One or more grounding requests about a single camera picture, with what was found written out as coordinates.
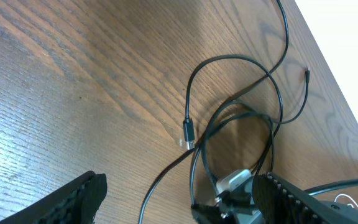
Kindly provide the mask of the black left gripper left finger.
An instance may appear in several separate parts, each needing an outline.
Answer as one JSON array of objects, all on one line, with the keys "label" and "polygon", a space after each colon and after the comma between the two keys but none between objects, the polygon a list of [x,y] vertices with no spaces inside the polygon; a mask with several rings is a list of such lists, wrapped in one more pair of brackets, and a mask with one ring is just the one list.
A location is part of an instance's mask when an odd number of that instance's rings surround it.
[{"label": "black left gripper left finger", "polygon": [[87,171],[3,223],[93,223],[108,191],[105,174]]}]

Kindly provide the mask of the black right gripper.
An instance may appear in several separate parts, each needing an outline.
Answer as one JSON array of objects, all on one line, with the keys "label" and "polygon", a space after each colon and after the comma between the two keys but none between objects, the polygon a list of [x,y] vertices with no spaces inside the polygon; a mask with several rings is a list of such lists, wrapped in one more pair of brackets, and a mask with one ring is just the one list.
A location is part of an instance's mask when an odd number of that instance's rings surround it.
[{"label": "black right gripper", "polygon": [[195,204],[191,214],[200,224],[259,224],[264,218],[255,206],[252,184],[244,183],[232,191],[225,190],[216,197],[215,205]]}]

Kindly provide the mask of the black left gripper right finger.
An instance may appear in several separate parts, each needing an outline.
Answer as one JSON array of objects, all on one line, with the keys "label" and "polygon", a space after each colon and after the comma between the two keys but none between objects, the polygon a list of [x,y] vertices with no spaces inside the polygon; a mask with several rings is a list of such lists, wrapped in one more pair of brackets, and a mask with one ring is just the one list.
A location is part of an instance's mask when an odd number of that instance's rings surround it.
[{"label": "black left gripper right finger", "polygon": [[252,196],[267,223],[358,223],[357,209],[315,198],[319,194],[350,187],[358,187],[358,179],[301,190],[268,172],[254,177]]}]

